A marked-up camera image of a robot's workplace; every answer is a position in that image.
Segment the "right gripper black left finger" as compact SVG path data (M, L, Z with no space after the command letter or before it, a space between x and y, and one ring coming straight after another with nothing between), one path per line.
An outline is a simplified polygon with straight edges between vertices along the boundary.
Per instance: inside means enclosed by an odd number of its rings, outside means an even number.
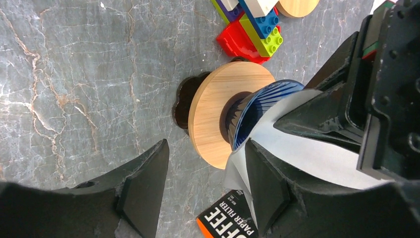
M169 162L163 139L137 158L73 188L0 184L3 238L112 238L121 221L156 236Z

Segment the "white paper coffee filter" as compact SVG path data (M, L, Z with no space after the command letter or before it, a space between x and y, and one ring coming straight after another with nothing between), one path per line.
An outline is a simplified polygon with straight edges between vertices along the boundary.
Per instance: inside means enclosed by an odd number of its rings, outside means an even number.
M321 92L306 89L274 104L252 129L246 141L255 139L279 160L322 181L348 188L368 189L392 182L391 178L376 179L357 171L358 154L327 142L291 135L273 127L274 123Z

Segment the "blue ribbed dripper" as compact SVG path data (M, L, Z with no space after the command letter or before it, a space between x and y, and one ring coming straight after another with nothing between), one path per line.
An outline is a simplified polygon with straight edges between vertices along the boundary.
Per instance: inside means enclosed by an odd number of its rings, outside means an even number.
M231 149L234 151L249 136L260 118L278 101L304 89L295 80L275 81L246 97L236 100L227 110L225 128Z

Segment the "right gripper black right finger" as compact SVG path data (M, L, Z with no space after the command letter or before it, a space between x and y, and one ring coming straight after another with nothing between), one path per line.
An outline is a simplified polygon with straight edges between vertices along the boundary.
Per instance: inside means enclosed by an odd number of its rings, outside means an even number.
M366 190L335 185L284 162L254 141L246 166L260 236L269 238L417 238L420 183Z

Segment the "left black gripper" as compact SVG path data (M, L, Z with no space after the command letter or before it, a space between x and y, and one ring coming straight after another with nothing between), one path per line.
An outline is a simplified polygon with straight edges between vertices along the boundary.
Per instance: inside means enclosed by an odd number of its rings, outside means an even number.
M420 178L419 1L386 2L367 16L305 89L323 92L274 128L352 151L372 177Z

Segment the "orange coffee filter box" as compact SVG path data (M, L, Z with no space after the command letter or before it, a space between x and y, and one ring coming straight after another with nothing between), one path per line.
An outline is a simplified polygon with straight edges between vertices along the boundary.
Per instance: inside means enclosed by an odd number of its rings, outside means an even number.
M257 238L245 195L231 190L196 218L206 238Z

